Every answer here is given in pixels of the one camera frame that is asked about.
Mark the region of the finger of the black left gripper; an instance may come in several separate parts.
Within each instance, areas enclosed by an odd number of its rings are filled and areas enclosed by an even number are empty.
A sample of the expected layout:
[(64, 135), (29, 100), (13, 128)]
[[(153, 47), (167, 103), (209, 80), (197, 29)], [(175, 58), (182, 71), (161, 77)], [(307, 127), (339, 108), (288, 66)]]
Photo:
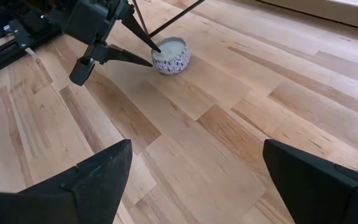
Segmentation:
[(116, 45), (96, 45), (95, 60), (97, 60), (100, 64), (104, 64), (110, 60), (117, 60), (143, 65), (146, 67), (153, 67), (153, 65), (146, 59), (124, 50)]
[(128, 28), (134, 35), (136, 35), (141, 41), (146, 43), (151, 49), (161, 52), (159, 47), (151, 40), (151, 38), (142, 29), (140, 24), (137, 22), (134, 15), (130, 12), (122, 13), (121, 15), (122, 24)]

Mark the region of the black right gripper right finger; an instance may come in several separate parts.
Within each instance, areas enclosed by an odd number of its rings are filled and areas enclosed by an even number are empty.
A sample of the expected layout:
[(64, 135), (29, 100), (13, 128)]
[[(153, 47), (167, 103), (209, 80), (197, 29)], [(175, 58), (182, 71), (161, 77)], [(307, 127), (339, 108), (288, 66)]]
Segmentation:
[(358, 224), (358, 172), (274, 139), (262, 155), (295, 223)]

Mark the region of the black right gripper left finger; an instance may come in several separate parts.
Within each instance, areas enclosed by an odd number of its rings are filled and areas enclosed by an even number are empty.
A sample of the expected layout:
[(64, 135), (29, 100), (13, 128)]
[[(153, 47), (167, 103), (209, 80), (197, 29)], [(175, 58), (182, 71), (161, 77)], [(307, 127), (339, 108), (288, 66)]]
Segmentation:
[(0, 223), (112, 223), (131, 163), (124, 139), (20, 192), (0, 192)]

